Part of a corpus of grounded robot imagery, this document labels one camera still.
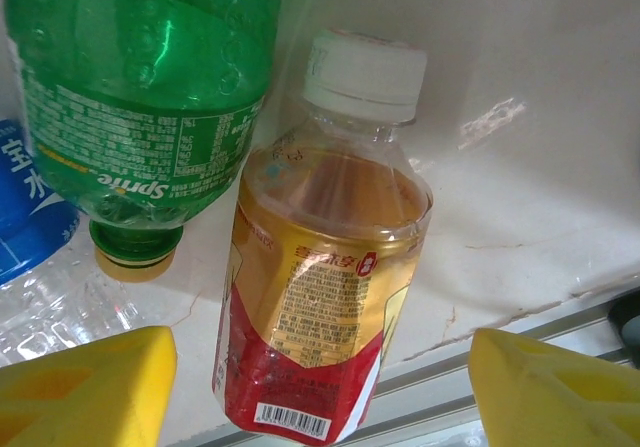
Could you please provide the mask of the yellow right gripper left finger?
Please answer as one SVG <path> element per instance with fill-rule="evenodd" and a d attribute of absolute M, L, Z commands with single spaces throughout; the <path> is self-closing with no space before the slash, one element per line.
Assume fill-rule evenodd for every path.
<path fill-rule="evenodd" d="M 4 446 L 155 446 L 176 375 L 167 326 L 5 366 Z"/>

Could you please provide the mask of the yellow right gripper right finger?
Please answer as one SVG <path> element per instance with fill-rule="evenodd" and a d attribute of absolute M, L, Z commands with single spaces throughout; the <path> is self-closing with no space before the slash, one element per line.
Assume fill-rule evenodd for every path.
<path fill-rule="evenodd" d="M 639 373 L 525 336 L 482 328 L 471 385 L 491 446 L 636 446 Z"/>

